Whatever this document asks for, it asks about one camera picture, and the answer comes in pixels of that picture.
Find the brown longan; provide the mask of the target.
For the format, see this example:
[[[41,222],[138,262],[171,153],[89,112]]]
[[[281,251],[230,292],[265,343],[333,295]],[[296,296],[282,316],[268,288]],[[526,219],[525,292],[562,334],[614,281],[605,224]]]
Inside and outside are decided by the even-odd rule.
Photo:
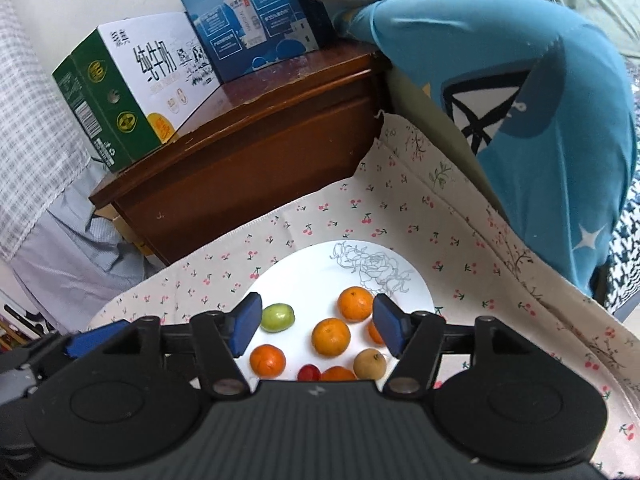
[[[387,362],[378,350],[366,349],[355,356],[352,369],[359,379],[380,380],[386,374]]]

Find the yellowish tangerine on plate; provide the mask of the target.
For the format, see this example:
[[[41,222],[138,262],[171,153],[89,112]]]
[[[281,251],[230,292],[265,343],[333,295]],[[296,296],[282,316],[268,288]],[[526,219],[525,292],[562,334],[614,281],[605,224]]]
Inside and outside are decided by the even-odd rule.
[[[311,333],[311,344],[320,356],[340,356],[350,344],[350,330],[339,318],[326,318]]]

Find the green jujube fruit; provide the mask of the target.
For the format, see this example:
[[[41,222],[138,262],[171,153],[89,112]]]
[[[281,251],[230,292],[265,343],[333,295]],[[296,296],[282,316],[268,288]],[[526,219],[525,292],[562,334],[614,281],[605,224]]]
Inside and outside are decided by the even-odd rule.
[[[288,304],[270,304],[262,310],[260,326],[268,333],[280,333],[295,323],[295,313]]]

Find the small orange tangerine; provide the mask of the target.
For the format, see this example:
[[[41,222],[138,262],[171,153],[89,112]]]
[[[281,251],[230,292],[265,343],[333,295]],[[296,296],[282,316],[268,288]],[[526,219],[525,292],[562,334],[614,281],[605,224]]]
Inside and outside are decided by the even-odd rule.
[[[332,366],[320,374],[322,382],[351,382],[356,379],[355,373],[344,366]]]

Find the cherry print tablecloth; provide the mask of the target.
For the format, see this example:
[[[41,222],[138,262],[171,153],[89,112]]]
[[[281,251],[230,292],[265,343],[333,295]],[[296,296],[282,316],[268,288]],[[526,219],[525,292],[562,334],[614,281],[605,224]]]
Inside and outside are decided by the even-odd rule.
[[[456,324],[495,315],[595,386],[608,424],[593,465],[639,473],[639,341],[547,266],[476,187],[404,118],[386,115],[351,178],[218,237],[119,295],[94,326],[143,315],[186,322],[230,310],[258,278],[314,244],[360,242],[401,255]]]

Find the green milk carton box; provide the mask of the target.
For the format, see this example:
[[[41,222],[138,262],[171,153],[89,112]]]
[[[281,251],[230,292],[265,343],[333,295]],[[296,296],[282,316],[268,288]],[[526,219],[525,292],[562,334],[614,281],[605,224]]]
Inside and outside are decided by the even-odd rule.
[[[183,12],[98,26],[53,78],[113,174],[171,142],[220,86]]]

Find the orange tangerine on plate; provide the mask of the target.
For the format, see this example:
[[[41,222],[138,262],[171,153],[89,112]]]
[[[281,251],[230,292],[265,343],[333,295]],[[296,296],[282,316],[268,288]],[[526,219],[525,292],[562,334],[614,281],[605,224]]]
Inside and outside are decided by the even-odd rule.
[[[285,354],[272,344],[261,344],[250,354],[250,368],[259,378],[277,378],[285,367]]]

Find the checked grey cloth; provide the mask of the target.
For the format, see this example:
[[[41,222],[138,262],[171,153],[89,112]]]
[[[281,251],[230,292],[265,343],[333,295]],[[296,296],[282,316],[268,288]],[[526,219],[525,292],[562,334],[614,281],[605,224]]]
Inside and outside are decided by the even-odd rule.
[[[76,332],[155,273],[89,200],[106,169],[1,0],[1,259],[57,330]]]

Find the brown wooden cabinet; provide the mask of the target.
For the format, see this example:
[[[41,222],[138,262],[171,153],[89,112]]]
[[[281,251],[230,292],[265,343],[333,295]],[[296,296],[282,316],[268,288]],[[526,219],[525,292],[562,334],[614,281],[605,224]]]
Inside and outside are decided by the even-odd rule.
[[[175,140],[94,189],[163,263],[352,176],[390,108],[378,49],[343,42],[218,88]]]

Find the blue milk carton box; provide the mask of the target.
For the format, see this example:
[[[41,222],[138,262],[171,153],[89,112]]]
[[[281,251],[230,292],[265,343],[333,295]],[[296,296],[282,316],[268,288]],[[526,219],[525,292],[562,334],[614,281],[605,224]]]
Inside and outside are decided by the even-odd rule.
[[[181,0],[222,82],[319,49],[300,0]]]

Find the wooden rack with items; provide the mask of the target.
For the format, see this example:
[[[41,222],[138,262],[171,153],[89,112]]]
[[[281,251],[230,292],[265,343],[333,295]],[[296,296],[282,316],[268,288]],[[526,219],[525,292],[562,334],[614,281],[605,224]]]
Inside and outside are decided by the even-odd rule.
[[[0,348],[8,352],[54,331],[39,313],[22,308],[3,290],[0,292]]]

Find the blue patterned quilt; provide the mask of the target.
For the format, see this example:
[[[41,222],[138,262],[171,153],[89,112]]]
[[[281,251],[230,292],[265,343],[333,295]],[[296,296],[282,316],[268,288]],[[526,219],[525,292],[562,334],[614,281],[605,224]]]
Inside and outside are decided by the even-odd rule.
[[[460,93],[511,90],[480,168],[518,237],[593,294],[637,163],[631,83],[606,33],[548,0],[378,0],[332,21],[445,112]]]

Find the cardboard box on floor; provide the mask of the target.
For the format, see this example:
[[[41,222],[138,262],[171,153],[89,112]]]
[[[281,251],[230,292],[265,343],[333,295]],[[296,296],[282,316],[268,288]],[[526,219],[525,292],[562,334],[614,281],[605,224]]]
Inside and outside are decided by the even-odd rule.
[[[142,236],[134,232],[134,229],[127,223],[124,217],[112,205],[107,205],[96,210],[98,217],[112,222],[114,228],[130,244],[136,246],[145,257],[155,256],[154,249],[143,239]]]

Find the red cherry tomato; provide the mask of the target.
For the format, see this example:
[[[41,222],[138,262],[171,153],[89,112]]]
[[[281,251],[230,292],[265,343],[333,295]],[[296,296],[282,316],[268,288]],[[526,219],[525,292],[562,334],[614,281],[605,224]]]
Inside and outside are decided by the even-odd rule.
[[[299,382],[318,382],[321,372],[314,364],[305,364],[297,372],[296,379]]]

